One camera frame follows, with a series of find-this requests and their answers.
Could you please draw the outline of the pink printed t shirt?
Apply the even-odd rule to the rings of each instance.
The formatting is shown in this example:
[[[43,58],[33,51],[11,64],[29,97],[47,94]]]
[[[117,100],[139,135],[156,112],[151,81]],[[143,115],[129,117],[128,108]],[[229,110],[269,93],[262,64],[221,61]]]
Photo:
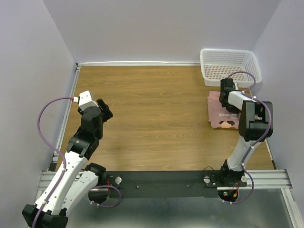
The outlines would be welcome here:
[[[219,91],[210,91],[207,98],[208,116],[212,129],[238,129],[239,114],[233,114],[221,106]]]

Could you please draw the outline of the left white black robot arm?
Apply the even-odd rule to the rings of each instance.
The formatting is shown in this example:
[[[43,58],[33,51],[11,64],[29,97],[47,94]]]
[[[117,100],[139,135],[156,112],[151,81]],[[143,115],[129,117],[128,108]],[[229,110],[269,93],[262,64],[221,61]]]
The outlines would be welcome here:
[[[62,163],[43,194],[33,205],[27,204],[22,216],[30,228],[64,228],[68,214],[93,187],[105,183],[105,168],[86,163],[99,146],[103,125],[113,117],[109,106],[100,98],[73,97],[78,103],[81,124],[68,142]]]

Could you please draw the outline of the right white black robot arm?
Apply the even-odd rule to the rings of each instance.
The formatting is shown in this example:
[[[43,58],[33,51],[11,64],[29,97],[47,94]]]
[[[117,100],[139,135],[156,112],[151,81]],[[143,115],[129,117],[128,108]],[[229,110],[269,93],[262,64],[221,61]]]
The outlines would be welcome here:
[[[218,180],[224,186],[241,181],[253,151],[273,133],[273,104],[237,90],[233,79],[220,81],[219,101],[230,113],[239,115],[239,140],[220,168]]]

